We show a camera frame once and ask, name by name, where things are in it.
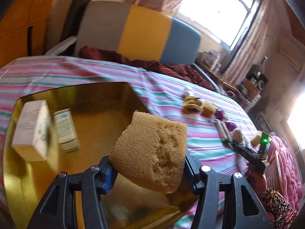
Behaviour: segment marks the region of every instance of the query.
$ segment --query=small carton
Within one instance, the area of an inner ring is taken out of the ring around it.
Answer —
[[[53,118],[58,142],[63,151],[72,151],[79,148],[80,144],[73,124],[70,109],[55,112]]]
[[[24,104],[15,129],[12,147],[25,161],[46,160],[49,123],[50,113],[45,100]]]

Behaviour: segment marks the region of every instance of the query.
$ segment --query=bedsheet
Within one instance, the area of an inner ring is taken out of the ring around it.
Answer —
[[[245,111],[232,99],[216,92],[163,74],[112,62],[65,56],[35,56],[17,59],[0,69],[0,201],[7,207],[3,184],[3,145],[14,104],[19,97],[39,91],[92,82],[128,82],[148,110],[155,115],[187,125],[187,148],[202,164],[215,171],[232,174],[245,169],[245,160],[222,145],[211,121],[201,115],[182,113],[185,85],[194,93],[222,108],[228,120],[248,136],[257,130]],[[224,194],[220,193],[219,211],[223,210]],[[183,216],[174,229],[190,228],[196,204]]]

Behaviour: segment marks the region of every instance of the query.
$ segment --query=crumpled blanket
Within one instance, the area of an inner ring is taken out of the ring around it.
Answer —
[[[268,153],[268,162],[275,160],[275,150],[280,154],[279,162],[283,182],[283,197],[291,205],[293,210],[299,210],[299,201],[302,198],[302,184],[299,181],[295,162],[290,154],[289,146],[284,139],[271,133],[272,139]]]
[[[92,48],[91,46],[85,46],[79,50],[79,56],[83,59],[94,59],[115,62],[119,64],[126,64],[133,67],[141,67],[148,71],[165,74],[171,77],[176,77],[184,81],[197,84],[206,89],[214,90],[211,83],[205,80],[195,69],[186,64],[165,65],[154,60],[133,60],[117,53],[116,51],[106,51]]]

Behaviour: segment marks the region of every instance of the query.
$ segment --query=person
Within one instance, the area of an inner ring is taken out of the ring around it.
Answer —
[[[250,183],[254,192],[265,208],[270,221],[274,224],[274,229],[287,229],[295,220],[298,212],[293,210],[289,203],[274,188],[267,187],[265,174],[248,168],[245,178]]]

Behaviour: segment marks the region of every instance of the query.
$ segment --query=gold tray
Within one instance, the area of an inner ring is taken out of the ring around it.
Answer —
[[[80,148],[63,152],[50,128],[48,159],[25,162],[12,149],[11,142],[23,105],[27,101],[46,100],[51,114],[70,108]],[[131,123],[135,110],[148,112],[132,88],[123,82],[92,83],[52,89],[17,100],[8,126],[4,147],[4,186],[10,213],[17,229],[25,229],[43,194],[60,171],[80,173],[109,155],[122,131]],[[120,174],[114,188],[103,196],[107,221],[114,228],[167,228],[198,197],[184,180],[172,194],[141,188]],[[84,228],[81,193],[76,193],[78,228]]]

